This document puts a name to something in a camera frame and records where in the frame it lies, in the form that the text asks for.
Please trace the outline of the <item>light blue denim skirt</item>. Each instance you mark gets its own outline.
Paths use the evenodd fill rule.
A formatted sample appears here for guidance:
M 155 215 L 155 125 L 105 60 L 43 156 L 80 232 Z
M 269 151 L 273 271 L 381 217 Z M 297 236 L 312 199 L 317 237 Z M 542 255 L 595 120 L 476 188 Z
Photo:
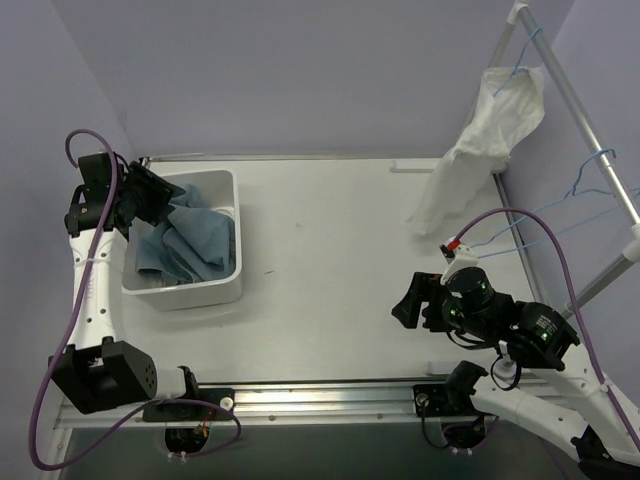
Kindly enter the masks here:
M 165 287 L 230 277 L 236 270 L 234 219 L 208 208 L 194 185 L 181 188 L 167 218 L 139 240 L 136 272 Z

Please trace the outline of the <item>blue wire skirt hanger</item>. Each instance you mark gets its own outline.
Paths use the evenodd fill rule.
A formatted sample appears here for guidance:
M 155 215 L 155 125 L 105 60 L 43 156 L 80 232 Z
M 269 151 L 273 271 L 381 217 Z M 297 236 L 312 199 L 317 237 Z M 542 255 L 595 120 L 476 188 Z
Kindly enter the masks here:
M 593 197 L 595 200 L 604 200 L 605 203 L 609 205 L 609 208 L 606 210 L 602 210 L 590 217 L 585 217 L 582 220 L 578 221 L 577 223 L 574 223 L 574 224 L 565 223 L 563 228 L 561 228 L 560 230 L 554 231 L 554 234 L 556 236 L 566 233 L 568 231 L 571 231 L 572 229 L 578 228 L 584 224 L 587 224 L 617 209 L 617 207 L 613 205 L 614 193 L 612 191 L 595 188 L 593 186 L 591 186 L 590 188 L 580 187 L 583 177 L 585 176 L 585 170 L 588 168 L 588 165 L 590 163 L 593 163 L 595 161 L 595 159 L 596 159 L 596 155 L 592 154 L 580 165 L 575 180 L 569 187 L 569 190 L 560 199 L 550 202 L 546 205 L 540 206 L 534 209 L 532 213 L 535 215 L 538 215 L 540 218 L 543 218 L 544 215 L 549 212 L 568 213 L 569 207 L 577 205 L 580 199 L 585 199 L 585 198 L 589 199 L 591 197 Z M 516 219 L 511 221 L 506 228 L 496 232 L 488 240 L 472 245 L 471 248 L 472 249 L 484 248 L 488 245 L 491 245 L 503 235 L 506 235 L 507 233 L 515 233 L 518 230 L 518 228 L 521 227 L 523 224 L 527 224 L 531 222 L 532 222 L 531 218 L 525 215 L 517 214 Z

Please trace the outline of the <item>white shirt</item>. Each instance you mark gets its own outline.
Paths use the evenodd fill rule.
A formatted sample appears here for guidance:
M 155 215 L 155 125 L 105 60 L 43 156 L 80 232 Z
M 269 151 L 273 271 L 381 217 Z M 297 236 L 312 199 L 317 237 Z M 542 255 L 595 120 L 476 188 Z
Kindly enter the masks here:
M 511 151 L 542 122 L 544 73 L 540 67 L 489 68 L 482 74 L 473 117 L 430 173 L 410 231 L 429 235 L 462 213 L 489 177 L 504 170 Z

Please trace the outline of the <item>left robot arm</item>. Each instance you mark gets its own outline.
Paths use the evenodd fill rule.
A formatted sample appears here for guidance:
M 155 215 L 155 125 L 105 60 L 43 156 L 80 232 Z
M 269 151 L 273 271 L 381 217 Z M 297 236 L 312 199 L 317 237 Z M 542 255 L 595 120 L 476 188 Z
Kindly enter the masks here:
M 186 366 L 157 367 L 124 338 L 122 279 L 129 230 L 135 220 L 152 226 L 172 212 L 181 188 L 138 163 L 127 166 L 107 153 L 79 158 L 82 183 L 64 223 L 74 260 L 74 326 L 51 378 L 82 414 L 166 398 L 179 419 L 202 405 Z

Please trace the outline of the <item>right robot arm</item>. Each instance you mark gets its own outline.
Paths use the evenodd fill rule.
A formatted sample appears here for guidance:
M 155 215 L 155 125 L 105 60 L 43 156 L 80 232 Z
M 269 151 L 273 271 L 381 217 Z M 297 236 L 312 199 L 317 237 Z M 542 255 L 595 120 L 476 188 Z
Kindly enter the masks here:
M 462 361 L 443 390 L 453 411 L 474 409 L 512 422 L 561 449 L 590 479 L 638 478 L 638 406 L 597 372 L 584 339 L 551 307 L 499 293 L 482 269 L 467 267 L 449 278 L 415 273 L 391 314 L 406 329 L 469 333 L 479 348 L 495 349 L 563 400 L 557 405 L 503 386 L 484 367 Z

